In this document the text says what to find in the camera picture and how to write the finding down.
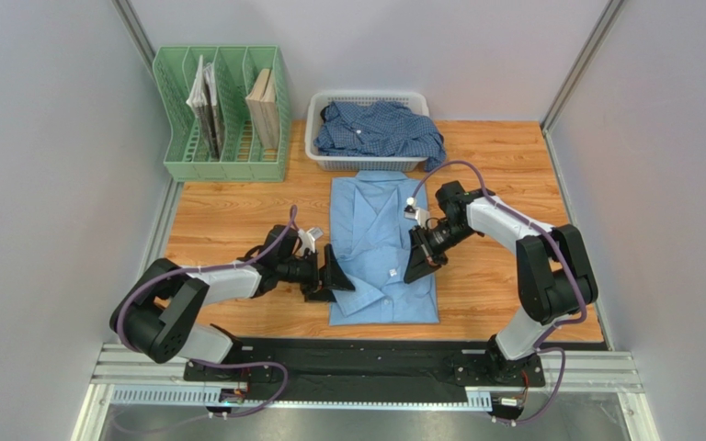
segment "light blue shirt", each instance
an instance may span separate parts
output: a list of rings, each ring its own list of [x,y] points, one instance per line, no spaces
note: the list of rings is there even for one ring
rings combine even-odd
[[[331,183],[331,244],[355,291],[334,291],[329,324],[437,323],[435,276],[407,285],[410,229],[404,207],[418,181],[400,172],[361,171]],[[427,208],[427,192],[417,196]]]

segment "laundry basket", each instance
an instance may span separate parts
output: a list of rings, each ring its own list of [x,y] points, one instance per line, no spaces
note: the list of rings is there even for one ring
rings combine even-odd
[[[416,168],[418,163],[425,161],[426,157],[374,157],[374,156],[323,156],[314,145],[323,119],[321,110],[332,101],[349,101],[361,106],[368,106],[376,101],[396,101],[404,104],[417,115],[429,116],[427,99],[414,92],[387,92],[387,91],[351,91],[336,90],[315,94],[310,100],[310,109],[307,114],[307,130],[304,134],[304,149],[307,156],[316,161],[326,171],[337,170],[394,170],[409,172]]]

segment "wooden table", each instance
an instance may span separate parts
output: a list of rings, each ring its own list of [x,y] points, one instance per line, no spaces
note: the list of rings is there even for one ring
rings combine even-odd
[[[557,181],[535,122],[439,121],[449,159],[477,165],[486,185],[505,202],[534,219],[567,223]],[[227,263],[263,243],[274,224],[288,220],[299,206],[304,229],[329,231],[331,179],[355,172],[325,172],[304,154],[304,122],[293,123],[290,161],[284,183],[187,183],[179,201],[166,256],[180,265]],[[420,178],[423,171],[408,175]],[[477,187],[463,166],[447,167],[428,182],[430,211],[442,214],[434,200],[438,187],[459,180]],[[321,239],[321,247],[328,241]],[[328,306],[304,303],[299,287],[280,283],[253,300],[232,300],[203,309],[199,322],[215,323],[240,336],[488,339],[500,331],[519,306],[516,259],[494,240],[472,237],[447,252],[449,264],[437,275],[439,324],[329,326]],[[554,340],[603,340],[592,306],[589,318],[565,326]]]

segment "metal frame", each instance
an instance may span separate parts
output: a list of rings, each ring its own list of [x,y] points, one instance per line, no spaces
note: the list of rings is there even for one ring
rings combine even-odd
[[[125,29],[127,29],[130,34],[130,38],[135,44],[135,49],[141,54],[141,59],[143,63],[146,64],[146,68],[149,71],[149,75],[154,79],[154,74],[152,73],[152,62],[154,61],[154,56],[156,52],[152,47],[152,43],[146,37],[146,32],[143,30],[141,20],[138,19],[138,14],[135,13],[135,9],[132,7],[130,0],[111,0],[111,4],[117,9],[120,14],[122,24],[124,24]]]
[[[125,27],[130,32],[133,42],[151,72],[154,49],[146,38],[130,1],[112,0],[112,3],[120,13]],[[554,172],[558,177],[561,195],[571,220],[575,218],[575,215],[565,191],[562,173],[556,166],[551,138],[552,126],[624,3],[625,0],[609,0],[584,49],[576,59],[573,69],[554,99],[546,118],[541,123]],[[154,225],[152,240],[144,254],[142,268],[164,253],[182,188],[182,184],[173,180],[168,184],[163,207]],[[601,314],[599,310],[598,319],[601,322],[606,341],[610,342],[606,331],[605,314]],[[474,349],[462,352],[472,354],[482,351]],[[541,361],[547,383],[543,389],[551,390],[557,378],[560,356],[543,355]],[[103,345],[72,439],[74,441],[97,441],[105,426],[108,407],[112,403],[204,405],[217,403],[213,398],[219,396],[221,389],[236,389],[239,386],[237,382],[188,383],[182,379],[183,372],[184,361],[181,359],[156,365],[146,356],[132,353],[122,345]],[[467,402],[458,403],[280,401],[274,403],[273,406],[346,410],[481,411],[491,405],[491,392],[511,391],[510,389],[467,387],[465,388]],[[641,379],[632,356],[628,352],[567,351],[566,371],[560,391],[563,393],[617,393],[631,438],[634,441],[656,441],[659,439],[643,393]],[[245,401],[242,405],[244,407],[252,406],[259,402]]]
[[[480,349],[462,350],[480,354]],[[652,416],[643,394],[643,385],[628,352],[567,351],[562,393],[617,393],[628,431],[633,440],[657,440]],[[560,367],[560,356],[541,356],[546,386],[554,387]],[[186,382],[182,379],[185,360],[175,358],[156,365],[143,354],[129,351],[123,345],[103,345],[90,381],[84,405],[74,431],[74,441],[97,441],[105,427],[111,404],[148,404],[207,406],[221,405],[221,390],[235,390],[235,381]],[[467,387],[467,401],[461,402],[350,402],[350,401],[278,401],[274,408],[344,409],[389,411],[481,412],[491,410],[491,393],[511,392],[519,388]],[[261,401],[225,405],[252,407]]]
[[[603,9],[603,13],[598,19],[598,23],[596,23],[593,27],[592,33],[586,40],[586,43],[578,57],[576,57],[574,65],[571,68],[571,72],[568,73],[568,76],[565,78],[563,85],[560,87],[560,91],[554,98],[552,105],[549,106],[549,111],[546,112],[546,116],[543,118],[543,121],[541,121],[541,129],[544,130],[544,132],[552,131],[554,123],[563,111],[565,102],[567,102],[568,97],[570,97],[573,93],[582,75],[584,75],[586,68],[589,66],[592,58],[598,51],[600,44],[609,33],[611,26],[617,20],[617,16],[620,14],[622,6],[625,5],[625,3],[626,0],[609,0],[606,4],[606,7]]]

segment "plaid shirt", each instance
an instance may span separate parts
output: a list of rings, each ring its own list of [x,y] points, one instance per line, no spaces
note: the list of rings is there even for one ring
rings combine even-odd
[[[393,101],[359,106],[332,102],[315,145],[326,156],[427,157],[425,171],[446,160],[443,137],[432,119]]]

